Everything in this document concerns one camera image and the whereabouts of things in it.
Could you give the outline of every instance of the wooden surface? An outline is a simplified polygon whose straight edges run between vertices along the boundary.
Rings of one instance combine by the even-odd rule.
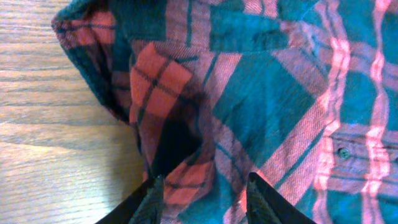
[[[51,30],[68,2],[0,0],[0,223],[94,223],[141,183],[132,132]]]

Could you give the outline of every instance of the shirt button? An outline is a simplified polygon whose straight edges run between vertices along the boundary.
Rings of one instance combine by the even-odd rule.
[[[349,150],[346,147],[339,148],[337,150],[337,153],[338,156],[342,159],[348,159],[350,155]]]

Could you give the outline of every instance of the garment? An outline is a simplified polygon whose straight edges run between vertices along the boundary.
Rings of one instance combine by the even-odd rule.
[[[398,220],[398,1],[80,0],[52,25],[165,177],[162,223],[247,223],[250,172],[317,223]]]

